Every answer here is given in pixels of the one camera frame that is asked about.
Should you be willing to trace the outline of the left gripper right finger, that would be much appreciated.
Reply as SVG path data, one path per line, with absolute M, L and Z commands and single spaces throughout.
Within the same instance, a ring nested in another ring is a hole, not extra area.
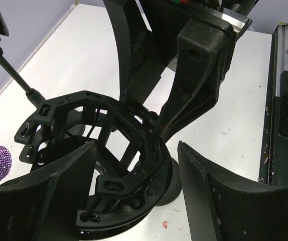
M 184 142 L 178 160 L 192 240 L 288 240 L 288 186 L 237 175 Z

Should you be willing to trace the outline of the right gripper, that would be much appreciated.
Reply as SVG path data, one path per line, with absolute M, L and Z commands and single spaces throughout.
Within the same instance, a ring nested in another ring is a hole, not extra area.
M 190 19 L 177 36 L 174 82 L 156 134 L 167 142 L 174 134 L 212 109 L 229 70 L 234 37 L 252 20 L 252 1 L 140 1 L 148 18 L 167 23 Z M 143 104 L 166 68 L 151 31 L 135 1 L 104 1 L 113 28 L 119 63 L 119 101 Z

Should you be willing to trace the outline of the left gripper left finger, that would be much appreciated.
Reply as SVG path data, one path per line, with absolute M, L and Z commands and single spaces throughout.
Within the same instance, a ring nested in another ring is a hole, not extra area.
M 77 211 L 86 207 L 97 146 L 0 185 L 0 240 L 79 240 Z

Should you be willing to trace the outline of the black shock-mount desk stand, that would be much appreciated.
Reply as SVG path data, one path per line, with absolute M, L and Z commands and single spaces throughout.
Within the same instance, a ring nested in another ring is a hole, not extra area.
M 157 114 L 138 103 L 126 105 L 90 91 L 43 100 L 21 125 L 15 141 L 23 144 L 20 160 L 32 170 L 49 165 L 91 143 L 84 184 L 73 211 L 81 240 L 120 234 L 141 222 L 156 206 L 174 201 L 182 185 L 179 166 L 165 142 L 154 134 Z

